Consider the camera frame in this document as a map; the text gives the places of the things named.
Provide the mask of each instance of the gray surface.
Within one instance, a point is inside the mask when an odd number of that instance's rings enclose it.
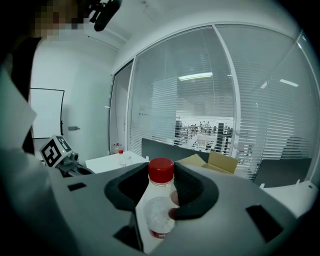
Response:
[[[141,139],[141,155],[143,158],[148,156],[149,160],[155,158],[169,158],[175,162],[194,154],[198,154],[206,163],[208,162],[209,153],[173,146],[147,138]]]
[[[129,223],[131,212],[115,209],[104,194],[108,181],[139,164],[70,178],[62,178],[57,169],[47,168],[35,157],[23,153],[1,152],[0,164],[1,170],[3,167],[10,170],[0,174],[5,184],[9,184],[5,189],[11,192],[15,211],[43,237],[50,240],[58,237],[56,247],[65,246],[67,241],[70,247],[76,245],[79,255],[145,255],[113,238]],[[296,223],[288,209],[250,181],[201,167],[187,167],[214,180],[219,199],[203,217],[177,221],[151,255],[263,255]],[[84,183],[86,187],[70,192],[68,185],[76,183]],[[269,243],[264,242],[245,210],[257,204],[284,228]],[[46,223],[45,228],[38,223]]]
[[[282,187],[303,182],[306,178],[311,158],[302,159],[264,159],[261,161],[259,171],[254,183],[265,188]]]

